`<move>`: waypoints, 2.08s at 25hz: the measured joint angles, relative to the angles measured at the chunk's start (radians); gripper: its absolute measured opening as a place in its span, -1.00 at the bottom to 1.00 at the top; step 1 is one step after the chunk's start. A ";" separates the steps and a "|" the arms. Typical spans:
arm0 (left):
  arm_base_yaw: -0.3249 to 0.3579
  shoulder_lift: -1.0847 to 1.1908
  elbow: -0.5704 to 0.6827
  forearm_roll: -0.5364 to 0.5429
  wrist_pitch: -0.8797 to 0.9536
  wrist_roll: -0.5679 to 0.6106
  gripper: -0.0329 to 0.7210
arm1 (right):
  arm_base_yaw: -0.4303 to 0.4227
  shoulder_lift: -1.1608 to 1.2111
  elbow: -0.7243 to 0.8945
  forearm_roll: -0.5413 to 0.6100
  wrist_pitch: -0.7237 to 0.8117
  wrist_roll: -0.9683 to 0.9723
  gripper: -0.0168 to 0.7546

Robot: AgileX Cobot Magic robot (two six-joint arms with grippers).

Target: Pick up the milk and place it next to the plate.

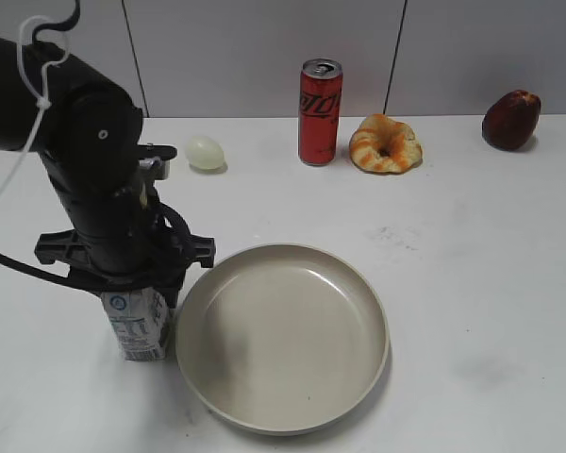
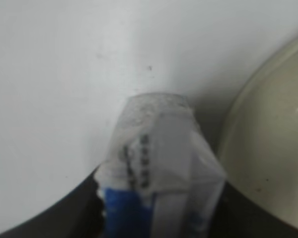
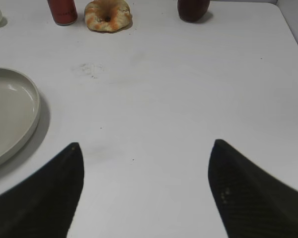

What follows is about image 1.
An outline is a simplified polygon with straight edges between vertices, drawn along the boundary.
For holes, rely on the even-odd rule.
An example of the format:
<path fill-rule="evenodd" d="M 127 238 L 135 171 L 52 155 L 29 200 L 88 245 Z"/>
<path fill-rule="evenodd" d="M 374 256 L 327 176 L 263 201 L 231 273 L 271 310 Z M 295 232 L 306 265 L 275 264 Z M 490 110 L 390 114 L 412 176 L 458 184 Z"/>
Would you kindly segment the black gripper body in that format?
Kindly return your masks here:
<path fill-rule="evenodd" d="M 42 264 L 69 265 L 85 286 L 103 279 L 120 292 L 128 284 L 177 291 L 192 264 L 214 264 L 215 241 L 192 234 L 153 187 L 127 186 L 105 197 L 62 188 L 57 194 L 74 228 L 42 234 L 34 253 Z"/>

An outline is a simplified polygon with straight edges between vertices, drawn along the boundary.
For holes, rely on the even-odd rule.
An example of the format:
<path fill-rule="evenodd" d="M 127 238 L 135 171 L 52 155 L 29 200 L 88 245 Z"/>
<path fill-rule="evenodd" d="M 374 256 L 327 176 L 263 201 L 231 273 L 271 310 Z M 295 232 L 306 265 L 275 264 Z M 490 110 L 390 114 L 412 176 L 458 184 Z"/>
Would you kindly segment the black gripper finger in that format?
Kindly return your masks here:
<path fill-rule="evenodd" d="M 165 299 L 165 302 L 167 306 L 172 310 L 177 306 L 181 288 L 182 285 L 176 282 L 162 287 L 162 295 Z"/>

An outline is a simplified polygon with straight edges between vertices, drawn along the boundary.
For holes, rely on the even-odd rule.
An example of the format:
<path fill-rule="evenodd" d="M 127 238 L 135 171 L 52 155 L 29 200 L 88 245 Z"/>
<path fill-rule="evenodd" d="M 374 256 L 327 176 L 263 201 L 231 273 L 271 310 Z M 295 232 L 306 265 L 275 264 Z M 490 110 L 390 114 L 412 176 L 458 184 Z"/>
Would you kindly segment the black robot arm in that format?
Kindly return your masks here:
<path fill-rule="evenodd" d="M 0 38 L 0 150 L 40 157 L 72 228 L 43 234 L 30 266 L 0 264 L 91 294 L 146 288 L 174 307 L 188 268 L 214 263 L 215 242 L 193 235 L 155 183 L 176 156 L 140 142 L 129 94 L 56 45 Z"/>

